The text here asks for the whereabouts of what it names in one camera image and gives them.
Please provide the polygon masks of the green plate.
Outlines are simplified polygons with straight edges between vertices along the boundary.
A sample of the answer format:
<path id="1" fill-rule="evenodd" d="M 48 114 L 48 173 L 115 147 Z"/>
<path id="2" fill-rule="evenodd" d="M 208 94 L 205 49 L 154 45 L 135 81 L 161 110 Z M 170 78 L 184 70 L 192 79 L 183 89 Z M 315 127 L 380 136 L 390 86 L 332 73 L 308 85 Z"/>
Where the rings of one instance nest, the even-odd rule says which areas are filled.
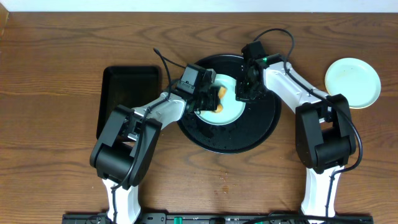
<path id="1" fill-rule="evenodd" d="M 325 74 L 325 87 L 330 95 L 342 94 L 352 109 L 363 109 L 377 101 L 381 81 L 375 69 L 357 58 L 333 62 Z"/>
<path id="2" fill-rule="evenodd" d="M 245 109 L 246 104 L 236 100 L 236 80 L 230 76 L 217 74 L 214 82 L 215 86 L 222 86 L 226 89 L 224 97 L 221 99 L 223 109 L 220 112 L 201 111 L 196 116 L 207 124 L 226 125 L 236 121 Z"/>

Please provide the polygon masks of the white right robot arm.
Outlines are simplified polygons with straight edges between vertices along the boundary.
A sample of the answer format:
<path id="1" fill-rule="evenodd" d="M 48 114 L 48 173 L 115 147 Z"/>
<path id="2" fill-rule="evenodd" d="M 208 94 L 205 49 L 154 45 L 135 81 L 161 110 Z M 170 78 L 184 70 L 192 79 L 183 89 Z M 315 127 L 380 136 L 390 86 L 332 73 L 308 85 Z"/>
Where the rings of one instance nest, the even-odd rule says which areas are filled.
<path id="1" fill-rule="evenodd" d="M 237 99 L 251 102 L 270 93 L 295 114 L 295 147 L 307 172 L 302 213 L 334 217 L 338 179 L 350 170 L 349 157 L 362 150 L 348 100 L 317 89 L 279 54 L 243 54 L 243 60 Z"/>

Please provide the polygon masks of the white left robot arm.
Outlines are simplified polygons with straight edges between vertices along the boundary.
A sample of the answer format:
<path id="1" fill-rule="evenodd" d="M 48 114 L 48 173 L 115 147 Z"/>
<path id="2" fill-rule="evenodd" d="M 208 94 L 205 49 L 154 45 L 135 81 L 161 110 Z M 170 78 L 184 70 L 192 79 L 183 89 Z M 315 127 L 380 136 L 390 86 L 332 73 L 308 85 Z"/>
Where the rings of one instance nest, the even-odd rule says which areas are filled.
<path id="1" fill-rule="evenodd" d="M 118 105 L 112 110 L 90 156 L 90 165 L 108 193 L 110 223 L 137 221 L 141 213 L 138 186 L 149 169 L 161 130 L 184 113 L 220 112 L 226 91 L 214 85 L 205 85 L 192 95 L 168 89 L 144 106 Z"/>

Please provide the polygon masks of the green yellow sponge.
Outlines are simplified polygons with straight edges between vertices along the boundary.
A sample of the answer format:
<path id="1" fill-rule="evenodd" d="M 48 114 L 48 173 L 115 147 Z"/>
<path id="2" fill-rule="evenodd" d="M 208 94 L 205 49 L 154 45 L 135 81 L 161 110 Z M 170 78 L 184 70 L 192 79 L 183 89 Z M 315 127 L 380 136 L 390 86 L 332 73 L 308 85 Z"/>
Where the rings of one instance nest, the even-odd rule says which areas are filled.
<path id="1" fill-rule="evenodd" d="M 215 113 L 220 113 L 223 110 L 223 105 L 221 104 L 221 100 L 224 98 L 225 94 L 227 92 L 227 89 L 224 86 L 221 86 L 220 89 L 218 90 L 218 105 L 216 109 L 214 110 Z"/>

